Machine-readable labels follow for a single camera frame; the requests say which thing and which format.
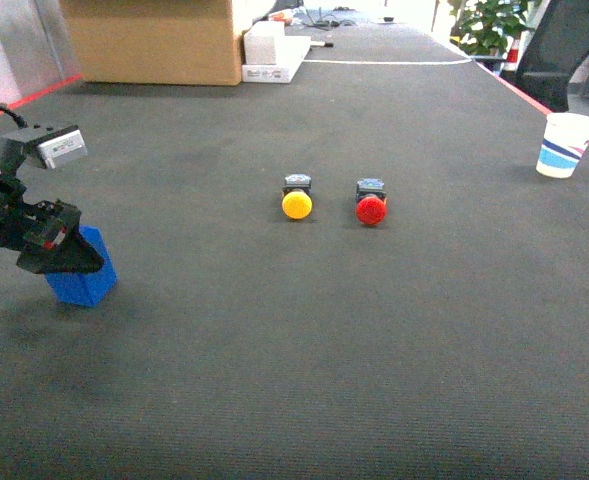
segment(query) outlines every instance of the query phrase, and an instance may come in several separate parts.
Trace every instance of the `camera on robot arm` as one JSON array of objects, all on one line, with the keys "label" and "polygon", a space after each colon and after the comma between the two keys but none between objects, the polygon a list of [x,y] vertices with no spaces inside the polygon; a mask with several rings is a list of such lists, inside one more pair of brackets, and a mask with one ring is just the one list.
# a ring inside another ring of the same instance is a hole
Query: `camera on robot arm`
[{"label": "camera on robot arm", "polygon": [[37,274],[94,273],[104,259],[79,231],[81,211],[61,200],[23,201],[25,185],[17,178],[23,163],[54,169],[87,155],[76,125],[28,125],[5,105],[18,130],[2,136],[0,158],[0,248],[19,251],[19,268]]}]

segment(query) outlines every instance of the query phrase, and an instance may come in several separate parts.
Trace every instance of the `blue block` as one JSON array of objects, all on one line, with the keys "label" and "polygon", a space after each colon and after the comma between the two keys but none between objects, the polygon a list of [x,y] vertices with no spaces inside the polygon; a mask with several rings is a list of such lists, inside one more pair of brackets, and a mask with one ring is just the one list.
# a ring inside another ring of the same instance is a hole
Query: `blue block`
[{"label": "blue block", "polygon": [[96,227],[81,225],[83,238],[103,257],[105,264],[96,273],[49,273],[45,275],[47,283],[60,302],[95,307],[107,295],[116,283],[116,272],[103,243],[101,232]]}]

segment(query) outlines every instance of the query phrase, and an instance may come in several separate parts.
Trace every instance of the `gray table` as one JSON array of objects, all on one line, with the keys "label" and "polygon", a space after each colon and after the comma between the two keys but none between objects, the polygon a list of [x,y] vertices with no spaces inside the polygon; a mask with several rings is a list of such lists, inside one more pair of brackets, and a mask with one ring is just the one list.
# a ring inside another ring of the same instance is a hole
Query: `gray table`
[{"label": "gray table", "polygon": [[[405,25],[310,33],[336,47],[308,59],[460,59]],[[537,174],[544,116],[478,65],[78,83],[21,113],[81,126],[89,158],[20,174],[119,284],[57,304],[0,250],[0,478],[589,478],[589,150]]]}]

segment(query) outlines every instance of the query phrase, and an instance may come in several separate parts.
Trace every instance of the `green leaves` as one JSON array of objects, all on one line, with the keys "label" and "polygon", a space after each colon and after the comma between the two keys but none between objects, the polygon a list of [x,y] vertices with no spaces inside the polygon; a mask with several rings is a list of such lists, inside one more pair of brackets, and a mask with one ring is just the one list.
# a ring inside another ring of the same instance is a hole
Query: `green leaves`
[{"label": "green leaves", "polygon": [[462,40],[460,48],[469,55],[502,55],[508,37],[531,30],[525,23],[527,0],[450,0],[462,11],[455,27]]}]

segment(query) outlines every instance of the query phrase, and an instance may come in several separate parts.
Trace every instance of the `paper cup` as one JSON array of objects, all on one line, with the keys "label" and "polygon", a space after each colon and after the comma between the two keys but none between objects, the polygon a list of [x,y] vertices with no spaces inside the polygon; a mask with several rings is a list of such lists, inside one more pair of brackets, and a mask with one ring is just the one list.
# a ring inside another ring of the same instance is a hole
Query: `paper cup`
[{"label": "paper cup", "polygon": [[553,178],[569,178],[589,143],[589,117],[550,113],[536,171]]}]

